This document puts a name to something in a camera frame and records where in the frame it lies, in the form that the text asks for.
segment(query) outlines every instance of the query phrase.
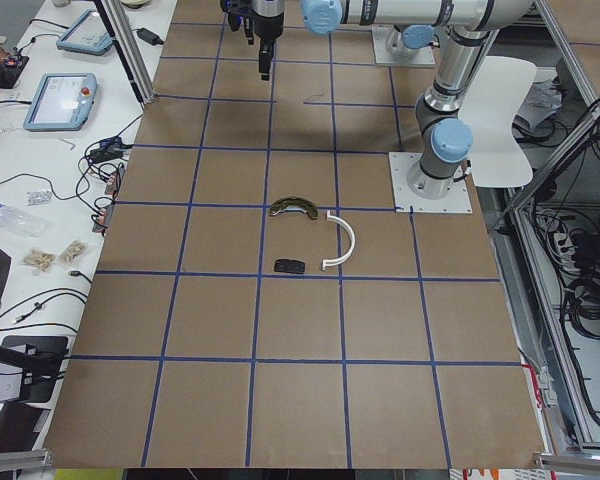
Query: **white table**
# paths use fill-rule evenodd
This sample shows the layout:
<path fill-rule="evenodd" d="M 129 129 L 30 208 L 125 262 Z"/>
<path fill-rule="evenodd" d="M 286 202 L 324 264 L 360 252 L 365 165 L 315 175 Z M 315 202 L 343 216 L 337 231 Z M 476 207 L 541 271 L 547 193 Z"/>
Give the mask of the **white table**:
<path fill-rule="evenodd" d="M 131 27 L 148 28 L 164 39 L 176 2 L 177 0 L 153 0 L 139 10 L 126 10 Z M 47 0 L 36 18 L 69 25 L 89 8 L 94 8 L 93 3 L 74 0 L 67 7 L 56 8 Z M 25 32 L 19 46 L 29 43 L 32 36 L 41 33 L 62 33 L 62 29 L 34 22 Z M 153 78 L 162 47 L 151 46 L 139 40 L 138 44 L 147 70 Z M 98 57 L 60 51 L 55 46 L 55 38 L 39 37 L 23 53 L 30 57 L 30 61 L 16 88 L 0 91 L 0 100 L 31 100 L 41 76 L 45 73 L 91 72 L 98 79 L 97 96 L 89 120 L 77 132 L 28 132 L 22 128 L 28 106 L 0 106 L 0 181 L 22 172 L 41 175 L 53 182 L 60 196 L 68 197 L 74 194 L 76 182 L 80 177 L 77 163 L 85 147 L 117 134 L 140 115 L 142 109 L 131 90 L 114 48 Z M 122 135 L 125 143 L 133 142 L 138 124 L 139 121 Z M 90 181 L 91 190 L 84 195 L 87 201 L 93 201 L 104 191 L 103 182 Z M 21 208 L 51 222 L 50 228 L 38 238 L 18 237 L 0 228 L 0 248 L 12 258 L 1 311 L 33 294 L 51 288 L 70 287 L 85 293 L 89 290 L 89 284 L 83 278 L 68 276 L 69 268 L 56 265 L 47 272 L 34 275 L 31 267 L 22 265 L 22 259 L 32 247 L 59 254 L 73 240 L 80 240 L 89 244 L 90 248 L 76 268 L 92 277 L 100 255 L 103 238 L 91 232 L 91 211 L 78 199 L 58 201 L 54 198 L 47 205 L 26 206 L 28 191 L 45 188 L 48 188 L 46 182 L 30 177 L 19 178 L 0 187 L 0 203 Z M 0 321 L 0 328 L 12 326 L 12 319 L 28 312 L 32 307 L 33 301 L 15 310 Z M 75 298 L 64 296 L 49 302 L 43 310 L 36 312 L 20 325 L 60 322 L 78 328 L 82 310 L 83 305 Z M 10 334 L 68 335 L 69 347 L 73 345 L 72 332 L 61 327 L 39 327 L 0 333 L 0 343 L 3 337 Z M 60 388 L 55 389 L 50 402 L 34 406 L 53 409 L 59 390 Z M 34 448 L 42 446 L 49 423 L 50 421 L 47 421 Z"/>

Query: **blue joint cap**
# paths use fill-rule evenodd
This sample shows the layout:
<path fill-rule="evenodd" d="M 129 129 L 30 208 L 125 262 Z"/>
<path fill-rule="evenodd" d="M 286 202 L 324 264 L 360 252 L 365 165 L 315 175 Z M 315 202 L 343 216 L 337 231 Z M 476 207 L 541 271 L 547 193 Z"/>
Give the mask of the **blue joint cap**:
<path fill-rule="evenodd" d="M 302 0 L 304 25 L 316 35 L 333 32 L 342 20 L 340 0 Z"/>
<path fill-rule="evenodd" d="M 412 50 L 424 48 L 433 41 L 435 29 L 431 25 L 410 25 L 402 32 L 402 43 Z"/>
<path fill-rule="evenodd" d="M 445 163 L 460 163 L 473 145 L 469 126 L 457 118 L 445 118 L 431 134 L 433 152 Z"/>

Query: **blue tape grid line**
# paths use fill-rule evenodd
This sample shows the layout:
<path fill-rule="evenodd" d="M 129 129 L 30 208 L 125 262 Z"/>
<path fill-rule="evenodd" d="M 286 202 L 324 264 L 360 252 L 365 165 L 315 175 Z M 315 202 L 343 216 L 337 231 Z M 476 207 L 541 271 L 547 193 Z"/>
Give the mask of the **blue tape grid line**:
<path fill-rule="evenodd" d="M 220 41 L 218 42 L 218 50 L 217 50 L 217 55 L 216 55 L 216 61 L 215 61 L 215 65 L 213 68 L 213 75 L 212 75 L 212 79 L 211 79 L 211 86 L 209 89 L 209 97 L 212 96 L 213 94 L 213 88 L 215 86 L 215 79 L 216 79 L 216 75 L 218 72 L 218 58 L 220 57 L 220 47 L 222 45 L 222 38 L 224 36 L 224 31 L 225 31 L 225 26 L 224 24 L 222 25 L 222 29 L 220 30 Z M 204 144 L 204 136 L 205 136 L 205 132 L 207 129 L 207 123 L 209 120 L 209 112 L 211 110 L 211 101 L 207 101 L 207 106 L 206 106 L 206 111 L 205 111 L 205 117 L 204 117 L 204 124 L 202 126 L 202 132 L 200 134 L 200 146 L 202 146 Z M 199 168 L 200 168 L 200 158 L 202 156 L 202 149 L 200 148 L 198 150 L 198 158 L 196 161 L 196 168 L 195 168 L 195 172 L 193 175 L 193 181 L 191 184 L 191 191 L 189 193 L 189 203 L 193 204 L 193 197 L 194 197 L 194 193 L 195 193 L 195 188 L 196 188 L 196 183 L 197 183 L 197 179 L 198 179 L 198 172 L 199 172 Z M 171 292 L 171 300 L 169 303 L 169 311 L 167 314 L 167 321 L 166 321 L 166 325 L 165 325 L 165 329 L 164 329 L 164 336 L 162 339 L 162 349 L 160 352 L 160 356 L 162 358 L 165 357 L 166 352 L 167 352 L 167 342 L 169 340 L 169 330 L 171 328 L 171 320 L 173 318 L 173 310 L 174 310 L 174 306 L 175 306 L 175 300 L 176 300 L 176 295 L 178 292 L 178 283 L 180 280 L 180 272 L 182 270 L 182 262 L 184 259 L 184 252 L 185 252 L 185 247 L 186 247 L 186 243 L 187 243 L 187 234 L 189 232 L 189 224 L 191 222 L 191 211 L 192 211 L 193 207 L 191 205 L 189 205 L 187 207 L 187 217 L 185 219 L 185 225 L 184 225 L 184 231 L 182 232 L 182 242 L 180 244 L 180 252 L 178 254 L 178 266 L 177 266 L 177 271 L 174 275 L 174 282 L 173 282 L 173 290 Z M 149 455 L 149 448 L 151 446 L 151 434 L 153 432 L 153 422 L 155 420 L 155 415 L 156 415 L 156 407 L 157 407 L 157 403 L 158 403 L 158 395 L 160 393 L 160 383 L 162 380 L 162 369 L 164 366 L 164 360 L 159 360 L 158 363 L 158 371 L 156 374 L 156 383 L 155 383 L 155 387 L 154 387 L 154 391 L 153 391 L 153 400 L 151 403 L 151 413 L 149 415 L 149 421 L 147 423 L 147 432 L 145 435 L 145 443 L 144 443 L 144 449 L 142 452 L 142 461 L 141 461 L 141 466 L 142 467 L 146 467 L 147 465 L 147 458 Z"/>
<path fill-rule="evenodd" d="M 436 368 L 435 350 L 433 348 L 433 338 L 431 335 L 431 325 L 429 323 L 429 313 L 427 310 L 427 299 L 424 290 L 424 281 L 422 279 L 422 265 L 420 263 L 420 250 L 418 249 L 418 235 L 416 231 L 416 222 L 413 209 L 409 213 L 409 222 L 413 235 L 413 250 L 416 257 L 416 268 L 418 270 L 418 279 L 420 284 L 420 299 L 422 300 L 422 312 L 424 314 L 425 329 L 427 332 L 427 343 L 429 344 L 429 356 L 431 357 L 431 373 L 433 374 L 433 387 L 436 394 L 436 404 L 438 407 L 438 417 L 440 419 L 440 430 L 442 433 L 442 442 L 444 446 L 444 455 L 447 461 L 447 469 L 451 468 L 451 452 L 449 450 L 449 439 L 447 437 L 447 428 L 444 421 L 444 410 L 442 407 L 442 396 L 440 394 L 440 383 L 438 381 L 438 371 Z"/>
<path fill-rule="evenodd" d="M 273 273 L 221 273 L 221 272 L 155 272 L 144 270 L 97 270 L 98 275 L 142 275 L 142 276 L 180 276 L 180 277 L 218 277 L 218 278 L 279 278 L 286 280 L 339 280 L 340 275 L 291 275 Z M 498 278 L 447 278 L 447 277 L 367 277 L 362 275 L 342 275 L 345 281 L 373 282 L 425 282 L 425 283 L 500 283 Z"/>
<path fill-rule="evenodd" d="M 275 59 L 271 64 L 270 71 L 271 81 L 271 92 L 270 92 L 270 104 L 269 104 L 269 123 L 267 125 L 267 156 L 264 169 L 264 190 L 262 193 L 262 204 L 267 204 L 267 196 L 269 190 L 269 167 L 271 163 L 271 131 L 273 128 L 273 108 L 274 108 L 274 95 L 276 86 L 276 62 Z M 262 209 L 262 217 L 260 220 L 260 252 L 258 257 L 258 279 L 256 287 L 256 308 L 255 316 L 253 321 L 253 343 L 251 346 L 251 372 L 249 377 L 249 406 L 247 409 L 247 445 L 245 450 L 245 467 L 251 465 L 251 444 L 253 439 L 253 406 L 254 406 L 254 392 L 256 382 L 256 358 L 258 350 L 258 324 L 260 321 L 260 300 L 262 298 L 262 270 L 264 265 L 264 244 L 265 244 L 265 232 L 267 223 L 267 210 Z"/>
<path fill-rule="evenodd" d="M 333 71 L 333 37 L 328 35 L 329 41 L 329 83 L 331 88 L 331 129 L 333 141 L 333 178 L 335 179 L 336 215 L 340 216 L 340 172 L 338 169 L 338 133 L 336 128 L 336 92 Z M 342 255 L 342 231 L 336 230 L 338 243 L 338 256 Z M 347 456 L 347 468 L 353 468 L 353 456 L 351 454 L 351 428 L 349 421 L 349 382 L 347 374 L 347 342 L 345 331 L 345 307 L 344 307 L 344 281 L 342 279 L 342 265 L 338 265 L 338 301 L 340 304 L 340 349 L 342 356 L 342 398 L 344 408 L 344 439 L 345 452 Z"/>
<path fill-rule="evenodd" d="M 184 149 L 184 150 L 220 150 L 220 151 L 232 151 L 232 152 L 266 152 L 266 148 L 257 147 L 215 147 L 215 146 L 199 146 L 199 145 L 165 145 L 165 144 L 154 144 L 154 143 L 134 143 L 133 148 L 173 148 L 173 149 Z M 333 150 L 322 150 L 319 148 L 275 148 L 269 149 L 271 152 L 287 152 L 287 153 L 333 153 Z M 346 155 L 386 155 L 387 152 L 381 152 L 379 150 L 338 150 L 338 154 Z"/>
<path fill-rule="evenodd" d="M 190 25 L 205 25 L 199 23 L 192 23 Z M 194 173 L 194 180 L 192 183 L 189 202 L 187 203 L 169 203 L 169 202 L 133 202 L 133 201 L 120 201 L 120 204 L 128 204 L 128 205 L 165 205 L 165 206 L 181 206 L 187 207 L 187 219 L 185 222 L 182 242 L 180 246 L 180 252 L 178 257 L 178 267 L 176 272 L 138 272 L 138 271 L 114 271 L 114 270 L 99 270 L 98 274 L 104 275 L 116 275 L 116 274 L 132 274 L 132 275 L 166 275 L 166 276 L 174 276 L 174 286 L 172 290 L 170 306 L 167 316 L 167 321 L 165 325 L 165 332 L 163 336 L 163 342 L 161 347 L 160 355 L 151 356 L 151 355 L 129 355 L 129 356 L 111 356 L 111 355 L 72 355 L 72 359 L 77 360 L 119 360 L 119 361 L 151 361 L 158 362 L 158 372 L 156 375 L 156 383 L 153 394 L 153 402 L 151 407 L 150 418 L 147 425 L 147 432 L 145 437 L 145 445 L 143 450 L 142 457 L 142 466 L 146 466 L 148 453 L 151 445 L 151 434 L 153 429 L 153 423 L 155 420 L 157 402 L 160 391 L 160 383 L 162 377 L 162 371 L 164 364 L 167 362 L 209 362 L 209 363 L 238 363 L 238 364 L 250 364 L 250 380 L 249 380 L 249 405 L 248 405 L 248 422 L 247 422 L 247 442 L 246 442 L 246 450 L 245 450 L 245 466 L 250 466 L 251 463 L 251 446 L 252 446 L 252 429 L 253 429 L 253 408 L 254 408 L 254 391 L 255 391 L 255 375 L 256 375 L 256 365 L 257 364 L 311 364 L 311 365 L 340 365 L 342 367 L 342 382 L 343 382 L 343 409 L 344 409 L 344 423 L 345 423 L 345 442 L 346 442 L 346 456 L 347 456 L 347 466 L 348 468 L 353 468 L 352 462 L 352 447 L 351 447 L 351 433 L 350 433 L 350 422 L 349 422 L 349 397 L 348 397 L 348 378 L 347 378 L 347 366 L 348 365 L 403 365 L 403 366 L 429 366 L 432 369 L 433 374 L 433 382 L 436 394 L 436 402 L 438 408 L 438 415 L 440 418 L 440 427 L 444 444 L 444 451 L 447 466 L 451 466 L 451 454 L 449 450 L 449 443 L 446 433 L 446 426 L 444 421 L 444 412 L 442 406 L 442 399 L 440 394 L 440 387 L 437 377 L 437 367 L 439 366 L 500 366 L 500 367 L 519 367 L 519 362 L 498 362 L 498 361 L 437 361 L 435 359 L 433 342 L 431 336 L 431 330 L 429 325 L 429 319 L 427 314 L 427 304 L 425 298 L 425 290 L 424 284 L 426 282 L 485 282 L 485 283 L 494 283 L 499 282 L 497 278 L 425 278 L 422 275 L 422 269 L 420 264 L 420 257 L 418 251 L 418 241 L 415 230 L 415 223 L 413 218 L 413 212 L 409 214 L 409 219 L 412 225 L 413 230 L 413 242 L 414 242 L 414 251 L 416 257 L 417 264 L 417 277 L 364 277 L 364 276 L 345 276 L 342 271 L 342 267 L 338 267 L 337 275 L 309 275 L 309 276 L 293 276 L 293 275 L 270 275 L 263 273 L 263 261 L 264 261 L 264 249 L 265 249 L 265 226 L 266 226 L 266 213 L 267 213 L 267 190 L 268 190 L 268 175 L 269 175 L 269 167 L 270 167 L 270 157 L 271 153 L 275 151 L 297 151 L 297 152 L 316 152 L 316 153 L 333 153 L 334 158 L 334 173 L 335 173 L 335 187 L 336 187 L 336 205 L 330 207 L 321 207 L 335 210 L 338 214 L 341 211 L 378 211 L 378 212 L 393 212 L 394 209 L 390 208 L 356 208 L 356 207 L 342 207 L 340 206 L 340 198 L 339 198 L 339 181 L 338 181 L 338 155 L 339 154 L 386 154 L 386 152 L 368 152 L 368 151 L 337 151 L 337 129 L 336 129 L 336 106 L 355 106 L 355 107 L 384 107 L 384 108 L 392 108 L 395 113 L 396 120 L 396 128 L 397 135 L 399 139 L 400 146 L 402 148 L 402 139 L 400 132 L 400 118 L 399 118 L 399 109 L 400 108 L 412 108 L 413 106 L 399 106 L 397 104 L 395 85 L 393 80 L 393 75 L 390 70 L 390 81 L 391 81 L 391 89 L 393 96 L 393 105 L 379 105 L 379 104 L 345 104 L 345 103 L 336 103 L 335 102 L 335 82 L 334 82 L 334 65 L 356 65 L 353 63 L 342 63 L 335 62 L 333 60 L 333 40 L 331 35 L 329 35 L 329 57 L 330 60 L 328 62 L 306 62 L 306 61 L 285 61 L 285 60 L 274 60 L 272 65 L 272 88 L 269 100 L 236 100 L 236 99 L 220 99 L 213 98 L 213 89 L 215 86 L 215 79 L 217 76 L 218 65 L 220 60 L 233 60 L 233 61 L 250 61 L 255 63 L 252 60 L 244 60 L 244 59 L 231 59 L 231 58 L 223 58 L 220 56 L 222 40 L 224 38 L 224 33 L 226 30 L 226 24 L 222 24 L 222 29 L 220 33 L 220 41 L 218 44 L 218 50 L 215 58 L 209 57 L 162 57 L 162 58 L 178 58 L 178 59 L 206 59 L 206 60 L 214 60 L 214 70 L 213 77 L 211 82 L 211 87 L 209 91 L 209 96 L 206 98 L 203 97 L 186 97 L 186 96 L 177 96 L 177 95 L 162 95 L 163 97 L 174 98 L 179 100 L 200 100 L 206 101 L 206 112 L 205 112 L 205 120 L 203 124 L 202 134 L 200 143 L 197 146 L 176 146 L 176 145 L 151 145 L 151 144 L 139 144 L 136 145 L 140 148 L 183 148 L 183 149 L 197 149 L 198 161 L 196 163 L 196 169 Z M 323 151 L 323 150 L 303 150 L 303 149 L 276 149 L 271 147 L 271 137 L 272 137 L 272 122 L 273 122 L 273 109 L 275 108 L 274 101 L 274 92 L 275 92 L 275 66 L 277 63 L 315 63 L 315 64 L 325 64 L 329 65 L 330 68 L 330 83 L 331 83 L 331 102 L 327 103 L 316 103 L 316 105 L 329 105 L 332 110 L 332 128 L 333 128 L 333 150 L 332 151 Z M 208 124 L 209 113 L 211 108 L 211 103 L 214 101 L 227 101 L 227 102 L 249 102 L 249 103 L 269 103 L 269 124 L 268 124 L 268 138 L 267 138 L 267 148 L 233 148 L 233 147 L 204 147 L 204 137 Z M 202 152 L 204 150 L 236 150 L 236 151 L 262 151 L 266 152 L 266 168 L 265 168 L 265 182 L 264 182 L 264 192 L 263 192 L 263 204 L 262 205 L 219 205 L 219 204 L 201 204 L 194 203 L 194 193 L 195 186 L 198 178 L 198 171 L 200 166 L 200 158 L 202 156 Z M 181 272 L 182 262 L 184 258 L 184 252 L 186 247 L 186 238 L 189 230 L 189 223 L 192 210 L 197 207 L 206 207 L 206 208 L 253 208 L 253 209 L 261 209 L 262 210 L 262 219 L 261 219 L 261 231 L 260 231 L 260 251 L 259 251 L 259 264 L 258 264 L 258 272 L 255 274 L 223 274 L 223 273 L 212 273 L 212 272 Z M 340 229 L 337 230 L 337 241 L 338 241 L 338 252 L 341 254 L 342 252 L 342 236 Z M 257 291 L 256 291 L 256 308 L 254 314 L 254 330 L 253 330 L 253 339 L 252 339 L 252 352 L 250 358 L 242 358 L 242 357 L 187 357 L 187 356 L 168 356 L 166 355 L 167 350 L 167 342 L 169 337 L 169 330 L 171 325 L 171 319 L 173 315 L 175 299 L 177 294 L 178 282 L 181 276 L 200 276 L 200 277 L 238 277 L 238 278 L 256 278 L 257 279 Z M 341 335 L 341 358 L 340 359 L 282 359 L 282 358 L 258 358 L 257 356 L 257 339 L 258 339 L 258 323 L 260 316 L 260 297 L 261 297 L 261 289 L 262 289 L 262 281 L 266 278 L 278 278 L 278 279 L 289 279 L 289 280 L 337 280 L 339 284 L 339 303 L 340 303 L 340 335 Z M 427 332 L 427 340 L 429 344 L 429 352 L 430 359 L 429 360 L 376 360 L 376 359 L 348 359 L 346 352 L 346 332 L 345 332 L 345 304 L 344 304 L 344 295 L 343 295 L 343 287 L 345 281 L 404 281 L 404 282 L 418 282 L 420 285 L 421 292 L 421 300 L 424 312 L 424 320 Z"/>
<path fill-rule="evenodd" d="M 393 75 L 391 75 L 391 83 L 393 84 Z M 156 94 L 156 97 L 159 98 L 172 98 L 175 100 L 190 100 L 190 101 L 207 101 L 211 100 L 213 102 L 231 102 L 231 103 L 277 103 L 277 100 L 271 98 L 270 100 L 261 100 L 261 99 L 247 99 L 247 98 L 206 98 L 206 97 L 191 97 L 187 95 L 172 95 L 167 93 L 159 93 Z M 322 107 L 335 105 L 337 107 L 371 107 L 371 108 L 391 108 L 394 111 L 398 111 L 399 108 L 403 108 L 405 110 L 413 110 L 415 108 L 414 105 L 398 105 L 395 100 L 394 94 L 394 103 L 354 103 L 354 102 L 318 102 L 318 101 L 305 101 L 303 105 L 319 105 Z"/>
<path fill-rule="evenodd" d="M 600 47 L 600 43 L 587 43 L 587 42 L 569 42 L 569 45 L 583 45 L 585 47 Z"/>
<path fill-rule="evenodd" d="M 502 361 L 455 361 L 455 360 L 395 360 L 395 359 L 329 359 L 329 358 L 256 358 L 251 357 L 186 357 L 173 355 L 83 355 L 73 354 L 67 358 L 85 361 L 118 362 L 164 362 L 164 363 L 266 363 L 300 365 L 396 365 L 434 367 L 520 367 L 520 362 Z"/>

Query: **cardboard table surface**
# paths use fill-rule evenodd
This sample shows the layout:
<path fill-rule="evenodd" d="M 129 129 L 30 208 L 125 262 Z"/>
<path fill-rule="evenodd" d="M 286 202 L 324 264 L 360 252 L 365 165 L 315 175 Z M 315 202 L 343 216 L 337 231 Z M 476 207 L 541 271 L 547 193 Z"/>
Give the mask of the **cardboard table surface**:
<path fill-rule="evenodd" d="M 301 28 L 271 82 L 217 2 L 181 0 L 46 446 L 58 467 L 531 467 L 542 450 L 473 215 L 395 213 L 432 70 Z M 318 220 L 267 215 L 306 197 Z M 354 228 L 353 256 L 335 211 Z M 275 273 L 278 258 L 307 264 Z"/>

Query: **power adapter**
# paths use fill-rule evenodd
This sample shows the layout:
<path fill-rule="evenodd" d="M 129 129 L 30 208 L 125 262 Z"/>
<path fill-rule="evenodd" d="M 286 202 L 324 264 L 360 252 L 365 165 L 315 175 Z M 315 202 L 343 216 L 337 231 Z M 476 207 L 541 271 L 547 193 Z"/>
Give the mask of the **power adapter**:
<path fill-rule="evenodd" d="M 164 45 L 164 40 L 162 40 L 159 35 L 156 35 L 146 28 L 139 28 L 136 30 L 136 34 L 138 35 L 138 38 L 144 40 L 149 45 Z"/>

